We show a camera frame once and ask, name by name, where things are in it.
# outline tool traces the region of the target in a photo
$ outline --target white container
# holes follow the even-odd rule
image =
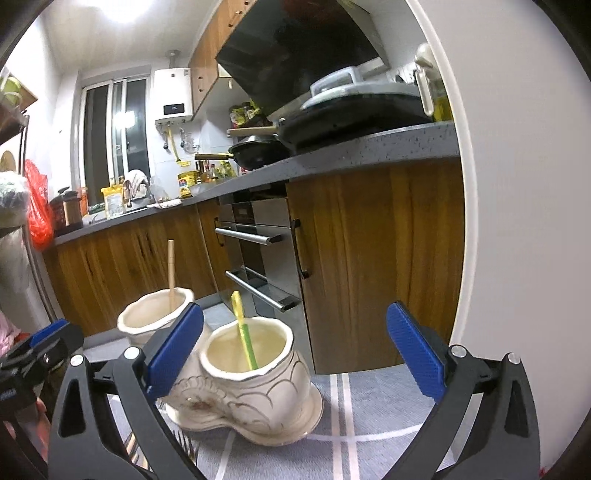
[[[170,312],[168,289],[149,293],[127,306],[117,318],[117,328],[131,345],[142,347],[158,329],[168,327],[178,318],[194,295],[187,288],[174,289],[174,311]]]
[[[238,323],[205,329],[169,395],[170,419],[187,430],[231,427],[259,445],[296,442],[318,425],[323,402],[294,349],[291,329],[277,319],[245,319],[260,368],[250,371]]]

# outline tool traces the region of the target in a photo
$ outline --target blue gripper pad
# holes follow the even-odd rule
[[[386,324],[421,393],[439,403],[446,389],[443,364],[425,340],[417,321],[398,301],[388,307]]]
[[[203,311],[191,303],[144,372],[146,392],[152,401],[168,395],[202,331]]]
[[[58,320],[57,322],[52,323],[51,325],[48,325],[43,330],[39,330],[37,333],[31,335],[31,339],[29,341],[29,347],[35,348],[43,340],[48,338],[50,335],[53,335],[54,333],[56,333],[60,328],[62,328],[63,326],[65,326],[67,324],[68,324],[67,320],[61,319],[61,320]]]

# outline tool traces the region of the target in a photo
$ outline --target pink cloth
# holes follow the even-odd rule
[[[8,352],[14,345],[14,339],[21,331],[0,312],[0,356]]]

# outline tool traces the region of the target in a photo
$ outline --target floor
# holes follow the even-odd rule
[[[223,304],[204,311],[212,329],[233,320]],[[85,352],[91,361],[114,358],[128,346],[117,340]],[[208,479],[381,479],[412,441],[433,406],[405,365],[369,372],[317,375],[324,413],[314,432],[284,447],[260,447],[233,430],[190,433],[197,465]],[[111,406],[122,438],[130,428],[118,397]],[[161,411],[172,430],[178,429]],[[451,452],[441,467],[453,463]]]

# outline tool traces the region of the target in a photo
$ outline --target metal screw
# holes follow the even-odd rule
[[[467,350],[462,345],[452,346],[452,355],[458,358],[464,358],[467,355]]]
[[[521,358],[516,353],[511,352],[507,355],[507,359],[514,365],[519,365],[521,363]]]
[[[74,355],[70,360],[70,365],[73,367],[78,367],[79,365],[82,365],[83,361],[84,357],[82,355]]]
[[[139,356],[139,348],[130,346],[123,355],[127,360],[133,360]]]

